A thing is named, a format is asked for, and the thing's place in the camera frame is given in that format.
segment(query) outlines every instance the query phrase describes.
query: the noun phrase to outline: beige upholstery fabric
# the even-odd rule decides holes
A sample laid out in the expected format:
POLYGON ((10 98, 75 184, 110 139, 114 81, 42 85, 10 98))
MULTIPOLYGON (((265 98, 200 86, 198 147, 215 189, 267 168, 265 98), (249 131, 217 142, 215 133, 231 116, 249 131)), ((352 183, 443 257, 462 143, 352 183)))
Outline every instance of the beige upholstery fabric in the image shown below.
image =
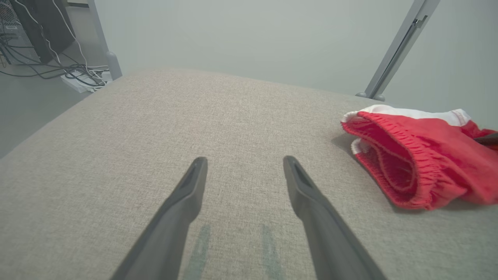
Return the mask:
POLYGON ((313 279, 285 155, 389 279, 496 278, 497 207, 397 209, 352 157, 340 118, 373 103, 205 72, 122 77, 0 160, 0 279, 108 279, 198 156, 179 279, 313 279))

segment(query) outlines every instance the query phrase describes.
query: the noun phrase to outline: white trim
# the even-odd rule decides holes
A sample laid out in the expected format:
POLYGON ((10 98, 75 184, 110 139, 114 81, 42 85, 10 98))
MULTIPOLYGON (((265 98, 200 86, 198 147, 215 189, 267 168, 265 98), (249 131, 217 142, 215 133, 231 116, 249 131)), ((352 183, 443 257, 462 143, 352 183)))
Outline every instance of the white trim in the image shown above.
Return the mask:
MULTIPOLYGON (((341 122, 347 123, 352 118, 358 116, 359 111, 346 113, 341 122)), ((412 109, 398 109, 388 105, 372 105, 362 109, 360 112, 368 112, 373 114, 385 114, 394 116, 406 116, 413 119, 441 119, 446 121, 449 125, 461 127, 466 125, 470 120, 470 116, 462 109, 456 109, 444 113, 429 113, 412 109)))
POLYGON ((351 151, 353 152, 353 154, 357 154, 360 152, 366 153, 369 151, 369 149, 370 145, 367 142, 362 141, 361 138, 356 138, 351 143, 351 151))

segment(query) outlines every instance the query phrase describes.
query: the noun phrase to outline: computer case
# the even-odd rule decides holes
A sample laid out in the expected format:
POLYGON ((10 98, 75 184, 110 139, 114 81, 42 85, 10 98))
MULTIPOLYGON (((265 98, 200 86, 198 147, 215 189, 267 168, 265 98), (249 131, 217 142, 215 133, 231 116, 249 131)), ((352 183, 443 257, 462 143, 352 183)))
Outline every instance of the computer case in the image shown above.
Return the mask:
MULTIPOLYGON (((74 38, 52 0, 17 1, 24 4, 33 18, 43 26, 45 38, 50 41, 50 47, 55 52, 60 53, 71 45, 74 38)), ((67 0, 55 0, 55 3, 74 33, 65 8, 67 0)), ((48 42, 43 40, 40 26, 15 0, 0 0, 0 39, 8 44, 6 47, 0 43, 0 52, 11 64, 36 64, 35 61, 48 63, 54 55, 47 48, 48 42), (31 60, 20 56, 13 50, 31 60)))

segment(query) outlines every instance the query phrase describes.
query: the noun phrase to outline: power strip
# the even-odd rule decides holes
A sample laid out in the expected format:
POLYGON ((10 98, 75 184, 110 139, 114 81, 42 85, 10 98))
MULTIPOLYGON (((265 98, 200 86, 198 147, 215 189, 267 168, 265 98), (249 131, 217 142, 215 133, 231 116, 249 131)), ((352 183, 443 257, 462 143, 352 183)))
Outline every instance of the power strip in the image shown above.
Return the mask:
MULTIPOLYGON (((71 72, 73 75, 75 75, 76 77, 78 77, 78 79, 84 81, 84 82, 87 82, 89 84, 95 84, 95 81, 90 79, 87 75, 83 75, 83 73, 81 73, 80 71, 78 70, 74 70, 73 72, 71 72)), ((62 75, 61 76, 62 78, 62 81, 64 83, 66 83, 68 86, 70 86, 72 89, 74 89, 75 91, 79 92, 79 93, 84 93, 86 91, 88 91, 84 86, 80 85, 80 83, 78 83, 78 80, 76 79, 69 79, 69 78, 66 78, 66 75, 62 75)))
POLYGON ((111 77, 111 72, 110 71, 104 71, 102 72, 102 79, 104 82, 107 84, 111 83, 113 81, 113 78, 111 77))

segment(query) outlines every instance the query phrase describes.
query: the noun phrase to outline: red fabric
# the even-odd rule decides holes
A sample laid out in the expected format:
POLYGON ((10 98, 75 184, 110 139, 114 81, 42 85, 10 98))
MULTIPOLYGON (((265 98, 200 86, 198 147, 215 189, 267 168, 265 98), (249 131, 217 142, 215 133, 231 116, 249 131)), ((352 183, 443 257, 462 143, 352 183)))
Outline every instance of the red fabric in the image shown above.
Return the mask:
POLYGON ((433 210, 461 197, 498 203, 498 153, 473 140, 494 133, 469 121, 358 112, 343 128, 371 147, 356 154, 398 207, 433 210))

